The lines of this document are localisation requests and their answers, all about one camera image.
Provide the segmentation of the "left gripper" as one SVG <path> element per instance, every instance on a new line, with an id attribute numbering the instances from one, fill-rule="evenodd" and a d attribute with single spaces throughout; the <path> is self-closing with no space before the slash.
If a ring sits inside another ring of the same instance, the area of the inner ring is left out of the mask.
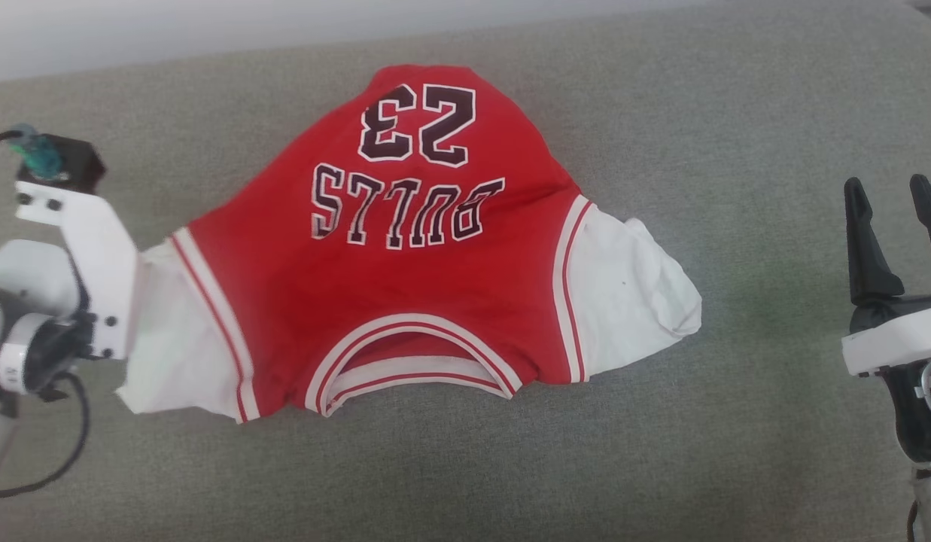
<path id="1" fill-rule="evenodd" d="M 92 341 L 90 324 L 80 320 L 0 312 L 0 399 L 38 394 Z"/>

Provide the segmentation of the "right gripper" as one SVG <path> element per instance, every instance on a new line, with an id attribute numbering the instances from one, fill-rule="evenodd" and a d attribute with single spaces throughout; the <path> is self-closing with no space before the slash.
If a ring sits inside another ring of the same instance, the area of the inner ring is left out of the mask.
<path id="1" fill-rule="evenodd" d="M 931 247 L 931 184 L 925 175 L 912 175 L 909 186 Z M 848 284 L 854 305 L 850 335 L 931 309 L 931 295 L 899 297 L 905 294 L 905 287 L 879 247 L 872 229 L 872 206 L 859 178 L 844 183 L 844 206 Z M 931 469 L 931 358 L 854 376 L 884 381 L 894 406 L 896 438 L 903 453 L 920 469 Z"/>

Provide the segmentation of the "red white basketball jersey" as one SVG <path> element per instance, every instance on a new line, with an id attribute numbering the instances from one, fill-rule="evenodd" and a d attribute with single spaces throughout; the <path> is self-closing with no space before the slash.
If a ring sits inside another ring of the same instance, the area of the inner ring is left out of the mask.
<path id="1" fill-rule="evenodd" d="M 243 423 L 394 385 L 586 383 L 701 327 L 637 218 L 602 212 L 467 66 L 393 65 L 143 254 L 118 397 Z"/>

